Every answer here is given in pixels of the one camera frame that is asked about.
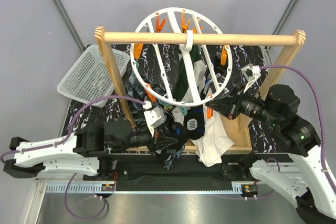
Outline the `black blue sock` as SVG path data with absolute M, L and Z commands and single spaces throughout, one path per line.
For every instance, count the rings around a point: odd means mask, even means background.
M 200 98 L 205 99 L 208 94 L 216 91 L 209 69 L 204 72 L 201 82 L 198 85 Z M 205 116 L 203 105 L 193 106 L 184 117 L 186 135 L 191 140 L 198 140 L 205 134 Z

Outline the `white round clip hanger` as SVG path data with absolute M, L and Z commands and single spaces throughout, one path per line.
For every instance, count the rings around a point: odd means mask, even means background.
M 180 107 L 199 106 L 213 100 L 215 97 L 220 95 L 220 93 L 226 90 L 226 85 L 228 84 L 228 81 L 232 74 L 233 57 L 230 46 L 224 45 L 222 48 L 222 56 L 225 58 L 227 70 L 224 82 L 220 83 L 217 80 L 215 66 L 213 64 L 213 60 L 210 58 L 206 45 L 196 45 L 192 43 L 192 39 L 195 34 L 202 34 L 202 29 L 199 25 L 200 21 L 204 21 L 209 26 L 211 26 L 211 28 L 215 31 L 215 34 L 223 34 L 222 31 L 210 19 L 198 12 L 189 9 L 183 9 L 180 7 L 168 7 L 147 16 L 140 23 L 135 32 L 139 33 L 143 27 L 146 27 L 148 30 L 146 33 L 160 33 L 162 30 L 162 26 L 164 26 L 165 24 L 165 21 L 163 21 L 163 23 L 160 23 L 161 14 L 167 15 L 167 20 L 170 22 L 173 33 L 187 34 L 186 44 L 179 44 L 179 50 L 181 51 L 179 65 L 179 68 L 181 68 L 181 70 L 179 71 L 179 73 L 181 78 L 179 82 L 177 82 L 177 84 L 181 84 L 182 82 L 187 83 L 187 98 L 184 99 L 182 97 L 173 95 L 169 85 L 169 80 L 166 75 L 166 71 L 164 69 L 158 44 L 149 45 L 152 45 L 154 47 L 155 56 L 159 63 L 160 74 L 161 78 L 163 79 L 166 92 L 165 95 L 160 95 L 154 90 L 152 90 L 151 93 L 160 101 L 163 101 L 172 106 Z M 130 60 L 133 73 L 135 74 L 142 87 L 145 88 L 145 85 L 147 83 L 143 80 L 138 71 L 137 55 L 140 54 L 140 51 L 136 49 L 136 47 L 138 46 L 139 44 L 136 43 L 131 44 Z M 207 69 L 209 69 L 216 91 L 202 100 L 200 98 L 198 85 L 204 75 L 204 72 Z

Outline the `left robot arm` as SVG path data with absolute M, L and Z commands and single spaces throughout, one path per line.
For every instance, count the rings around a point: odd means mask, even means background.
M 178 143 L 176 130 L 160 125 L 133 128 L 125 118 L 90 125 L 69 136 L 42 142 L 21 137 L 11 139 L 15 153 L 4 162 L 3 171 L 14 178 L 35 178 L 46 174 L 82 174 L 85 180 L 107 180 L 113 175 L 111 155 L 146 146 L 150 153 Z

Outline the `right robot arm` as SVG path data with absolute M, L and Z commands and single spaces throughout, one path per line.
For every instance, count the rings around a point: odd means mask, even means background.
M 264 100 L 239 85 L 206 106 L 229 120 L 243 114 L 271 127 L 272 138 L 296 164 L 305 185 L 298 185 L 253 153 L 238 162 L 242 179 L 267 184 L 295 207 L 305 223 L 335 223 L 335 191 L 322 171 L 322 142 L 313 125 L 297 114 L 299 104 L 292 88 L 276 84 Z

